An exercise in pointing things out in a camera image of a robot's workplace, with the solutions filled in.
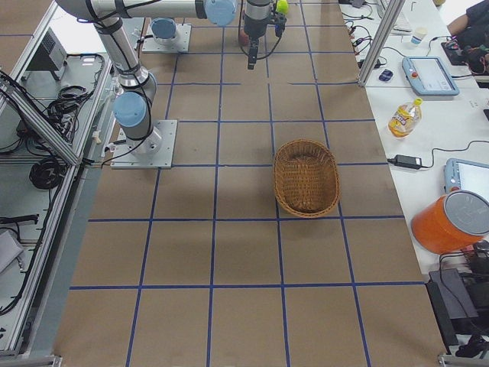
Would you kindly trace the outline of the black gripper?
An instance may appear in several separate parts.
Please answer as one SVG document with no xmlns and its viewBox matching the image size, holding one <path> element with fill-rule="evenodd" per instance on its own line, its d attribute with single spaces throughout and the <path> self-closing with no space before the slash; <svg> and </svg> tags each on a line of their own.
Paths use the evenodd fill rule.
<svg viewBox="0 0 489 367">
<path fill-rule="evenodd" d="M 253 70 L 257 62 L 257 54 L 259 50 L 259 39 L 250 37 L 248 43 L 248 69 Z"/>
</svg>

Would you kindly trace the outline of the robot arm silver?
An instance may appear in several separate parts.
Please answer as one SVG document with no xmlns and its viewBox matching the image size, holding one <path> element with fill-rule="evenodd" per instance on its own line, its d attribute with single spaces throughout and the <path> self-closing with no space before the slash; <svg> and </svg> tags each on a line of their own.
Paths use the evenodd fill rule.
<svg viewBox="0 0 489 367">
<path fill-rule="evenodd" d="M 151 156 L 160 150 L 161 133 L 151 115 L 157 81 L 141 64 L 123 28 L 129 18 L 198 18 L 220 27 L 236 15 L 235 1 L 58 1 L 68 14 L 94 26 L 117 73 L 122 94 L 113 112 L 135 156 Z"/>
<path fill-rule="evenodd" d="M 152 17 L 149 35 L 155 44 L 170 52 L 187 52 L 191 25 L 177 24 L 176 18 L 206 19 L 218 27 L 225 27 L 237 18 L 239 47 L 248 58 L 247 68 L 253 70 L 258 60 L 269 57 L 258 56 L 260 39 L 267 27 L 275 27 L 278 40 L 285 30 L 287 18 L 277 6 L 273 1 L 171 1 L 169 11 Z"/>
</svg>

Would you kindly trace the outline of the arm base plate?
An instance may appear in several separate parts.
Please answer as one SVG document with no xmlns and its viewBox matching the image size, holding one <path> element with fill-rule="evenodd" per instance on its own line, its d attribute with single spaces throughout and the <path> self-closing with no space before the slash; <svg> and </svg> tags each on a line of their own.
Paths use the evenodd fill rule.
<svg viewBox="0 0 489 367">
<path fill-rule="evenodd" d="M 176 141 L 177 120 L 157 120 L 152 134 L 142 145 L 127 139 L 122 128 L 118 131 L 118 139 L 125 140 L 116 145 L 115 158 L 110 167 L 114 169 L 170 169 Z"/>
<path fill-rule="evenodd" d="M 167 34 L 154 33 L 155 27 L 149 27 L 142 43 L 144 53 L 153 54 L 186 54 L 189 52 L 189 41 L 192 26 L 175 24 L 175 29 Z"/>
</svg>

